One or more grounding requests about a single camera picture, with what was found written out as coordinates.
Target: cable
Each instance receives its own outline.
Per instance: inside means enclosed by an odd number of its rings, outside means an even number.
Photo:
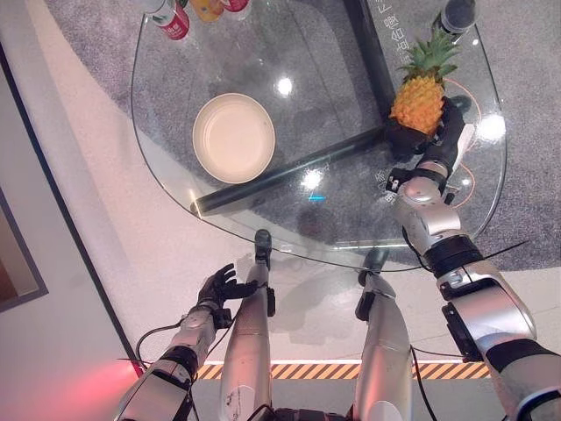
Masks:
[[[419,351],[420,353],[431,353],[433,355],[441,355],[443,357],[456,357],[456,358],[464,358],[464,355],[456,355],[455,353],[435,353],[432,351],[425,351],[424,349],[421,348],[417,348],[416,346],[411,346],[413,349],[415,349],[416,351]]]
[[[432,411],[432,407],[430,406],[429,399],[427,398],[427,394],[424,393],[423,381],[421,380],[421,372],[419,370],[419,362],[417,361],[417,355],[413,347],[411,347],[411,354],[413,355],[413,362],[415,363],[415,372],[417,374],[417,383],[419,383],[419,390],[421,391],[421,396],[423,397],[424,405],[427,407],[427,411],[429,412],[432,421],[438,421],[437,417],[435,416],[435,413]]]
[[[193,413],[195,414],[196,421],[199,421],[199,413],[196,411],[195,399],[193,399],[193,385],[195,384],[196,378],[191,382],[189,387],[189,399],[191,399],[191,405],[193,405]]]
[[[409,237],[407,235],[407,232],[405,231],[405,227],[401,228],[401,234],[403,235],[403,239],[405,239],[405,242],[407,243],[407,245],[409,246],[409,248],[411,250],[413,250],[413,253],[415,253],[415,256],[417,256],[417,260],[419,260],[419,264],[421,265],[421,268],[423,268],[424,270],[426,270],[427,272],[432,272],[431,268],[428,268],[424,263],[423,263],[423,259],[421,258],[421,255],[419,254],[419,252],[417,252],[415,250],[415,248],[413,247],[413,245],[411,244],[411,242],[409,241]]]
[[[117,360],[136,362],[136,363],[139,364],[139,365],[141,365],[141,364],[152,364],[151,361],[141,361],[141,360],[136,360],[136,359],[134,359],[134,358],[117,358]]]
[[[216,344],[214,344],[214,345],[211,347],[211,349],[207,352],[207,359],[209,358],[210,353],[212,353],[212,351],[214,351],[214,350],[217,348],[217,346],[220,345],[220,342],[222,342],[222,341],[224,340],[224,338],[226,337],[226,335],[227,335],[228,332],[230,331],[231,327],[232,327],[232,326],[234,325],[234,323],[236,322],[236,319],[238,318],[238,313],[239,313],[239,309],[238,309],[238,311],[236,311],[236,315],[232,318],[230,327],[229,327],[228,329],[226,329],[226,332],[224,332],[224,335],[222,335],[222,336],[220,337],[220,339],[218,340],[218,342],[217,342]]]
[[[276,419],[276,416],[274,415],[274,410],[273,408],[271,408],[271,405],[267,405],[266,403],[263,403],[262,405],[257,407],[257,409],[253,412],[253,414],[249,416],[249,418],[247,418],[246,421],[252,421],[255,417],[257,417],[257,415],[261,412],[261,410],[264,410],[265,408],[267,408],[268,411],[271,412],[271,414],[273,415],[273,419]]]
[[[521,241],[521,242],[518,243],[518,244],[514,244],[513,246],[510,246],[510,247],[507,247],[507,248],[503,248],[502,250],[500,250],[500,251],[497,252],[497,253],[489,254],[488,256],[485,256],[485,259],[491,259],[492,257],[494,257],[494,256],[496,256],[496,255],[498,255],[498,254],[505,253],[505,252],[509,252],[510,250],[512,250],[512,249],[514,249],[514,248],[517,248],[517,247],[520,247],[520,246],[522,246],[522,245],[524,245],[524,244],[526,244],[526,243],[528,243],[528,242],[529,242],[529,239],[525,239],[524,241]]]
[[[142,364],[142,367],[144,368],[148,368],[146,366],[146,364],[144,363],[144,361],[142,360],[142,356],[140,355],[140,346],[142,345],[142,342],[144,342],[144,340],[146,338],[148,338],[150,335],[153,335],[154,333],[157,332],[163,332],[163,331],[169,331],[170,329],[175,329],[177,327],[179,327],[181,325],[181,322],[185,320],[185,318],[182,318],[179,322],[175,323],[174,325],[168,325],[168,326],[162,326],[162,327],[157,327],[155,329],[152,329],[151,331],[146,332],[144,335],[142,335],[140,337],[140,339],[137,342],[137,345],[135,346],[135,350],[134,353],[137,355],[138,358],[138,362],[140,362],[140,364]]]

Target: bottle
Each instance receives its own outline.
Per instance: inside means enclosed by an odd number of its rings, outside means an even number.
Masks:
[[[220,0],[227,11],[241,11],[249,3],[249,0]]]
[[[475,0],[449,0],[433,24],[451,34],[454,42],[475,24],[479,8]]]
[[[139,0],[143,12],[170,39],[183,39],[189,31],[189,17],[177,0]]]
[[[191,0],[191,6],[202,22],[214,22],[224,11],[220,0]]]

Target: warning stripe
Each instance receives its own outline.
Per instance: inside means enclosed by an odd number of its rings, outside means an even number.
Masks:
[[[198,372],[198,378],[218,380],[222,377],[223,364],[207,364]],[[281,380],[354,380],[359,378],[360,364],[342,360],[318,363],[299,360],[295,363],[271,365],[271,377]],[[426,380],[483,379],[489,377],[489,370],[482,362],[420,362],[419,372]],[[415,379],[415,366],[411,367]]]

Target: glass table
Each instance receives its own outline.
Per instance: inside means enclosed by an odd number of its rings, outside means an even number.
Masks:
[[[389,259],[405,265],[396,268],[416,266],[392,218],[394,194],[384,187],[393,167],[412,168],[417,158],[396,164],[387,145],[368,139],[387,119],[405,50],[430,36],[444,3],[252,0],[244,12],[225,12],[211,24],[188,4],[191,26],[182,41],[167,39],[145,18],[131,106],[148,167],[186,211],[241,238],[266,228],[281,252],[353,268],[372,247],[387,247]],[[477,28],[458,43],[446,95],[463,104],[466,123],[477,130],[448,190],[464,228],[477,236],[501,193],[506,140]],[[195,157],[198,111],[228,92],[254,98],[273,120],[276,146],[266,175],[281,174],[277,182],[232,187]],[[366,147],[333,153],[348,139]]]

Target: plate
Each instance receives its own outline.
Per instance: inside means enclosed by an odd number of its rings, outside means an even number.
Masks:
[[[202,167],[222,182],[249,182],[273,158],[274,128],[253,98],[223,94],[208,101],[193,125],[193,148]]]

